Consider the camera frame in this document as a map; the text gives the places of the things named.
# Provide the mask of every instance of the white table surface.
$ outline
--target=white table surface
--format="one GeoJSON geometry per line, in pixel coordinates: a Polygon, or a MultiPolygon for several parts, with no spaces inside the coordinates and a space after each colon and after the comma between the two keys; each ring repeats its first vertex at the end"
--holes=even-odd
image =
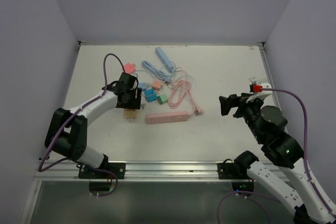
{"type": "MultiPolygon", "coordinates": [[[[103,87],[102,63],[112,52],[124,64],[141,67],[148,60],[156,67],[162,63],[155,54],[156,46],[82,46],[64,108],[77,106],[95,96],[103,87]]],[[[193,77],[192,95],[203,109],[200,116],[186,122],[147,125],[147,113],[172,111],[168,104],[147,103],[134,122],[123,117],[122,109],[106,112],[88,128],[88,145],[114,161],[222,161],[250,150],[267,160],[243,119],[220,115],[218,97],[249,91],[249,78],[266,79],[258,47],[248,46],[162,46],[167,56],[193,77]]],[[[108,83],[118,80],[121,67],[114,57],[107,60],[108,83]]],[[[140,82],[152,82],[138,72],[140,82]]],[[[160,94],[170,94],[165,87],[160,94]]],[[[272,97],[265,101],[274,105],[272,97]]],[[[188,99],[177,111],[192,111],[188,99]]],[[[60,156],[52,153],[51,159],[60,156]]]]}

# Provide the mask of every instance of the gray wall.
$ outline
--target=gray wall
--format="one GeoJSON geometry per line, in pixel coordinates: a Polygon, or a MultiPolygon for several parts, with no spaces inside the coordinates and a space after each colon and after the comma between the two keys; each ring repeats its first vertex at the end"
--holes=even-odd
{"type": "Polygon", "coordinates": [[[254,44],[289,0],[57,0],[76,37],[106,43],[254,44]]]}
{"type": "Polygon", "coordinates": [[[56,0],[0,5],[0,222],[18,223],[77,43],[56,0]]]}
{"type": "MultiPolygon", "coordinates": [[[[266,43],[277,88],[302,97],[308,109],[309,163],[336,201],[336,0],[291,0],[266,43]]],[[[289,132],[302,143],[298,102],[280,95],[289,132]]]]}

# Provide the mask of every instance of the pink power strip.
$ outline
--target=pink power strip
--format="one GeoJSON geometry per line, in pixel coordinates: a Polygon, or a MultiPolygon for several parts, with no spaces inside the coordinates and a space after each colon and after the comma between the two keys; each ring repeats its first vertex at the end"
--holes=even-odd
{"type": "Polygon", "coordinates": [[[146,123],[173,123],[187,121],[189,114],[187,111],[152,113],[146,115],[146,123]]]}

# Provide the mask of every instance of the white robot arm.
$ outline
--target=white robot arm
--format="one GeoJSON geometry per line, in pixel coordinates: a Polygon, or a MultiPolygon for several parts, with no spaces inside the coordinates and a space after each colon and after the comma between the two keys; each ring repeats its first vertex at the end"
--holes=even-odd
{"type": "Polygon", "coordinates": [[[219,97],[222,115],[238,107],[234,117],[244,118],[257,142],[263,145],[261,150],[265,156],[288,177],[294,189],[266,169],[257,158],[248,158],[246,163],[246,159],[241,158],[246,152],[237,157],[235,163],[247,169],[250,178],[277,197],[294,215],[295,223],[336,223],[336,205],[316,180],[308,162],[305,167],[304,153],[298,142],[284,131],[287,120],[282,112],[275,106],[262,107],[264,99],[272,94],[271,85],[253,82],[250,91],[253,94],[219,97]]]}
{"type": "Polygon", "coordinates": [[[74,162],[107,169],[108,157],[87,145],[87,128],[108,110],[140,109],[141,89],[134,88],[137,82],[135,76],[123,72],[118,81],[107,85],[93,99],[70,110],[56,110],[51,119],[45,147],[74,162]]]}

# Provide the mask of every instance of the green plug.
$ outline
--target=green plug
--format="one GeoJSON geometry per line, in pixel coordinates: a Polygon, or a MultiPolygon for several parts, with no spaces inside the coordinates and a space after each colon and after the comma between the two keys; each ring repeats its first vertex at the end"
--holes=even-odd
{"type": "Polygon", "coordinates": [[[159,95],[157,100],[159,101],[159,104],[166,103],[168,102],[168,96],[166,94],[159,95]]]}

